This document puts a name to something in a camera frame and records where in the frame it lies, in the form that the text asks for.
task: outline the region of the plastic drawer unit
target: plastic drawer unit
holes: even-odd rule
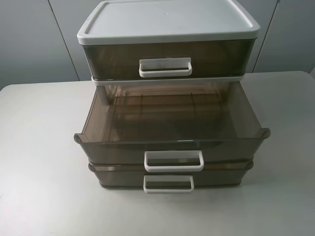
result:
[[[104,1],[77,34],[97,85],[242,78],[258,23],[235,0]]]

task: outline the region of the white table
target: white table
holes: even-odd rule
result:
[[[313,236],[315,80],[304,72],[242,81],[271,129],[240,187],[190,195],[106,190],[73,140],[91,82],[0,92],[0,236]]]

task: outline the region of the transparent brown drawer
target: transparent brown drawer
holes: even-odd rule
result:
[[[143,79],[165,79],[160,71],[168,70],[170,79],[240,77],[246,65],[255,39],[180,42],[127,45],[83,46],[92,75],[96,81],[126,81]],[[178,65],[172,59],[182,59]],[[141,61],[146,60],[142,74]],[[191,73],[185,73],[191,63]],[[180,76],[172,74],[179,71]]]
[[[250,160],[261,128],[239,82],[97,87],[79,143],[95,164],[143,164],[146,151],[200,150],[205,162]]]
[[[191,190],[190,178],[195,188],[237,186],[252,167],[252,161],[223,162],[206,164],[200,172],[149,173],[143,165],[89,164],[89,169],[105,188],[142,188],[145,182],[147,189],[174,189],[175,191]],[[172,176],[176,176],[175,178],[180,176],[180,179],[163,180],[165,177],[172,178]]]

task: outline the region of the closed drawer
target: closed drawer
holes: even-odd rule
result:
[[[77,37],[97,82],[240,77],[259,28],[235,0],[117,0]]]
[[[94,80],[126,81],[240,77],[245,73],[254,42],[249,39],[83,48]]]
[[[149,189],[189,189],[191,183],[186,179],[181,181],[164,181],[160,176],[187,176],[192,177],[195,187],[227,187],[236,186],[247,170],[253,167],[253,162],[225,162],[205,164],[200,172],[167,172],[149,173],[143,165],[127,166],[102,166],[89,164],[89,169],[94,172],[102,187],[106,188],[142,188],[145,176]]]

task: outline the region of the white plastic lid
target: white plastic lid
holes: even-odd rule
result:
[[[259,24],[235,0],[103,1],[77,37],[81,45],[257,38]]]

